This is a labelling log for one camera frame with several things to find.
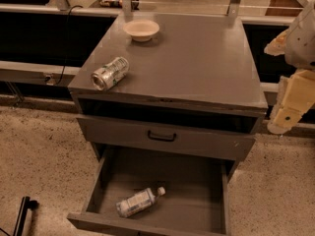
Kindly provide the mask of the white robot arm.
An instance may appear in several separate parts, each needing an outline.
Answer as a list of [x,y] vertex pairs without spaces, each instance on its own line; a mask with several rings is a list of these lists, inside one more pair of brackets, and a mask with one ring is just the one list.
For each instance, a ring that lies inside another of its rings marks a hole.
[[272,56],[283,55],[286,64],[296,71],[281,76],[277,102],[268,130],[281,135],[291,130],[315,104],[315,4],[310,1],[288,29],[281,32],[264,49]]

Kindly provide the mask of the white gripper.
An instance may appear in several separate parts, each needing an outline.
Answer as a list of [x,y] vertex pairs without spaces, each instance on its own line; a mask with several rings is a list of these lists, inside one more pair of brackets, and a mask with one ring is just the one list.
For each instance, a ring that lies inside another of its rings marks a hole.
[[290,131],[315,104],[315,12],[304,9],[290,25],[264,48],[268,55],[284,55],[285,62],[297,70],[289,78],[281,77],[270,121],[272,134]]

